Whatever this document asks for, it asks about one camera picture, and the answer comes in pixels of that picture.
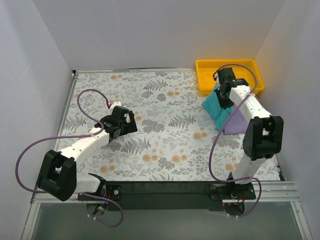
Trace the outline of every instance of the white enclosure wall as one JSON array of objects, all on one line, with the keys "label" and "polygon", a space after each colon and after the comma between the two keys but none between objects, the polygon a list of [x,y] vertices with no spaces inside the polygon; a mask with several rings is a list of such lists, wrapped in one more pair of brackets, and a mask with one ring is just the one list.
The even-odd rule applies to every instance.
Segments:
[{"label": "white enclosure wall", "polygon": [[71,69],[253,59],[284,0],[33,0]]},{"label": "white enclosure wall", "polygon": [[320,239],[320,1],[286,0],[255,60],[265,84],[260,101],[284,119],[280,167]]},{"label": "white enclosure wall", "polygon": [[[0,0],[0,239],[21,237],[32,194],[15,179],[15,163],[30,143],[57,134],[71,71],[32,0]],[[31,149],[20,176],[35,186],[44,153]]]}]

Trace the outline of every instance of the yellow tray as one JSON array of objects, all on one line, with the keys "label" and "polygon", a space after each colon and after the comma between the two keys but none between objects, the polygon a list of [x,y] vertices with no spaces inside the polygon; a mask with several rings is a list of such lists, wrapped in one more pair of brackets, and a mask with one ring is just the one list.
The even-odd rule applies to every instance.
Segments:
[{"label": "yellow tray", "polygon": [[[242,64],[250,68],[254,72],[258,80],[258,86],[253,92],[254,94],[257,94],[265,89],[264,82],[261,79],[257,64],[253,59],[201,59],[195,62],[200,94],[211,94],[216,85],[213,74],[219,67],[225,64]],[[230,67],[233,69],[233,72],[237,79],[245,79],[249,83],[251,89],[255,86],[255,79],[249,71],[240,66],[231,65]]]}]

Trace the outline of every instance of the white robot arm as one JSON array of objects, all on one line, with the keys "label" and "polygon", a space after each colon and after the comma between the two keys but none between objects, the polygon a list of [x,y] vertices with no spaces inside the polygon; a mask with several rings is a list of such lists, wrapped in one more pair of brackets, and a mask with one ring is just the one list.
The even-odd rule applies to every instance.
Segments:
[{"label": "white robot arm", "polygon": [[132,111],[115,102],[110,107],[112,114],[103,117],[89,132],[91,137],[78,140],[72,145],[56,152],[48,151],[43,159],[36,185],[61,201],[72,194],[93,193],[103,197],[106,193],[105,180],[96,175],[77,175],[79,166],[97,149],[107,145],[119,136],[137,131],[135,115]]},{"label": "white robot arm", "polygon": [[[223,68],[214,76],[215,90],[222,108],[237,106],[250,92],[245,79],[236,79],[231,67]],[[284,122],[280,116],[272,116],[265,110],[254,94],[250,94],[239,110],[248,122],[243,139],[243,157],[229,179],[253,177],[259,167],[274,154],[279,153],[282,144]],[[251,179],[236,181],[236,184],[249,184]]]}]

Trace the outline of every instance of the floral mat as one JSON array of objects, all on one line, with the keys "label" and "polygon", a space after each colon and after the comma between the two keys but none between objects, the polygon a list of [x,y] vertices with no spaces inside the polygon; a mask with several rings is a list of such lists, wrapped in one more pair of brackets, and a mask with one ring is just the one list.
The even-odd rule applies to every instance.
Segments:
[{"label": "floral mat", "polygon": [[[85,89],[103,92],[111,102],[135,114],[138,132],[121,136],[91,155],[78,171],[94,173],[108,181],[204,181],[212,180],[208,158],[218,130],[202,106],[197,75],[184,72],[81,73],[63,124],[62,135],[87,134],[94,122],[77,106]],[[84,93],[80,104],[96,119],[109,114],[104,99]],[[225,180],[242,155],[243,134],[221,135],[212,160],[214,174]],[[75,139],[62,139],[58,149]],[[267,160],[255,177],[280,180],[273,159]]]}]

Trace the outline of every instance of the glass panel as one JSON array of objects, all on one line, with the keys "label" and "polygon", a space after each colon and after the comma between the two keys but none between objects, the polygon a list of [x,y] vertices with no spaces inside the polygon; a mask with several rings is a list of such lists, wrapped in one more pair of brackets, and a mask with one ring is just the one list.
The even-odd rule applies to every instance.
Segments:
[{"label": "glass panel", "polygon": [[[249,209],[252,203],[246,203]],[[206,210],[126,210],[124,222],[110,228],[80,214],[82,203],[42,203],[33,240],[57,239],[302,239],[290,202],[261,202],[240,218],[208,214]],[[116,223],[120,213],[107,212]]]}]

